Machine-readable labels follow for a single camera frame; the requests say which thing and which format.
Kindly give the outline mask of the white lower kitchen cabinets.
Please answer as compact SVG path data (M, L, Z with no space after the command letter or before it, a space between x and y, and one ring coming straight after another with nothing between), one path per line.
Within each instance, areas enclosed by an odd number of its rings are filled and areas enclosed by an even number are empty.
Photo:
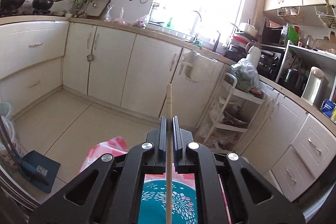
M39 203L70 182L95 145L122 137L130 149L166 115L166 86L182 128L205 124L230 64L205 81L185 76L183 55L192 46L146 31L75 20L31 20L1 25L1 102L11 104L16 149L61 164L51 193L34 187L1 148L1 170ZM248 132L228 151L247 159L288 199L295 200L335 171L335 125L276 84L260 84L266 98Z

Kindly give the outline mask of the steel electric kettle pot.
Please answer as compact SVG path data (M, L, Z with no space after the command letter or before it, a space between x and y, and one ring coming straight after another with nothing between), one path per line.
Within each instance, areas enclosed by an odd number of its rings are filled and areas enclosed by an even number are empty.
M302 98L309 104L320 108L325 99L325 92L329 80L326 78L324 72L318 67L311 67L309 77L302 94Z

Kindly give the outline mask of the bag of green vegetables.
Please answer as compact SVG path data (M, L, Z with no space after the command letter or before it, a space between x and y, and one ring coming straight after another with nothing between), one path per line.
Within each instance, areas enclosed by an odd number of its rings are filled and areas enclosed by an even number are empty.
M260 88L259 74L247 59L240 59L236 64L231 65L230 73L236 77L236 88L240 91L248 93L252 89Z

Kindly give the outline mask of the plastic bag hanging on cabinet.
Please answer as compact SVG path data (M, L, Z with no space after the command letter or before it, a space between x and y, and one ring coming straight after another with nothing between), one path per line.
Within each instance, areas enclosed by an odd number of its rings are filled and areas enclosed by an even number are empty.
M191 51L183 55L182 64L185 66L185 76L192 82L200 82L208 80L218 62L215 59L211 59Z

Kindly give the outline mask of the white tiered storage cart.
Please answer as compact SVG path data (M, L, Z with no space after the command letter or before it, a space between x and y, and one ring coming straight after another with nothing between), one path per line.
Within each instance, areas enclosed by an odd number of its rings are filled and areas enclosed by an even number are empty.
M205 124L198 131L203 144L218 150L234 149L248 132L265 98L261 89L240 91L238 79L225 73Z

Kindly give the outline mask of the white thermos jug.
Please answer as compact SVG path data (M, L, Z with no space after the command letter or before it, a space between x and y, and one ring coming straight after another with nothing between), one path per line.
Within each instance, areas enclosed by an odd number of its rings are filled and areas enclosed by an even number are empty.
M258 66L258 64L259 64L260 57L261 57L261 50L260 50L260 48L257 47L257 46L255 46L255 44L253 42L250 42L246 46L246 52L247 52L246 59L256 69L257 66Z

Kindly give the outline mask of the pink checkered tablecloth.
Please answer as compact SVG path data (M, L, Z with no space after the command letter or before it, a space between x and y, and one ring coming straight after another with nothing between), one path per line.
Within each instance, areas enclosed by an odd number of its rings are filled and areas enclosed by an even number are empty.
M127 144L118 136L101 142L90 149L81 171L104 154L121 156L127 153ZM197 195L193 174L173 172L172 223L198 223ZM138 223L166 222L166 175L147 174L142 188Z

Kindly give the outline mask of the black microwave oven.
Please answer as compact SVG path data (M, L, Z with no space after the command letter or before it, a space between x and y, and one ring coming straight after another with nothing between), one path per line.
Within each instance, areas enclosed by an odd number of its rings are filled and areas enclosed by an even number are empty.
M265 45L285 47L288 42L288 26L264 27L261 42Z

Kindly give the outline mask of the kitchen faucet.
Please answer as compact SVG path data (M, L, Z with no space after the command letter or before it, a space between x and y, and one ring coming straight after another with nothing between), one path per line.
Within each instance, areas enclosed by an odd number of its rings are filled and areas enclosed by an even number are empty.
M198 38L198 29L199 29L200 25L202 24L201 14L196 10L194 10L193 12L196 14L196 16L195 16L193 27L190 31L190 35L191 35L190 42L191 43L193 43Z

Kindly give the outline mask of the white shelf rack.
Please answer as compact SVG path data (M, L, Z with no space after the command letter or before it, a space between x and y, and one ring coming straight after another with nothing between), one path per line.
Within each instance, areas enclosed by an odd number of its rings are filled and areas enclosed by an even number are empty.
M316 48L307 49L288 41L275 82L284 85L288 69L295 69L309 77L311 67L321 69L329 80L325 100L332 101L335 96L335 55Z

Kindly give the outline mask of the bamboo chopstick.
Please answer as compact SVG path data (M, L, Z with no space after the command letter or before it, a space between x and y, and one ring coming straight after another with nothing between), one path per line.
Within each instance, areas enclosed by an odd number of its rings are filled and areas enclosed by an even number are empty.
M173 162L173 96L172 84L167 84L167 134L166 134L166 223L172 223L172 162Z

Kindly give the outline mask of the blue box on counter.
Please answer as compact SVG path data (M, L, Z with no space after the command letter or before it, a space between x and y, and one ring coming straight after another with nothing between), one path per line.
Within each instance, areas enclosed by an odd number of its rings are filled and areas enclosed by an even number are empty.
M335 110L335 103L329 100L324 100L320 112L331 119L333 112Z

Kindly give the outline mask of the white plastic bag on floor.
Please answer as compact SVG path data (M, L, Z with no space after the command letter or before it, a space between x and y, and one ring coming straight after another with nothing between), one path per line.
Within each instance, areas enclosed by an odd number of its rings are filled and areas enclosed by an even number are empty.
M13 143L14 147L17 147L18 145L18 134L15 130L14 124L11 121L11 116L13 113L13 108L11 104L7 102L1 102L0 105L1 109L1 118L3 121L3 124L5 126L6 132L10 137L11 142Z

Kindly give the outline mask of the blue dustpan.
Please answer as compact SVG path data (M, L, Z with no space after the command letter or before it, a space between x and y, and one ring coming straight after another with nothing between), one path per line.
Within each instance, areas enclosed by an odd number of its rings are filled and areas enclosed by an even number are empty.
M34 187L49 194L61 164L37 151L30 151L19 159L19 166Z

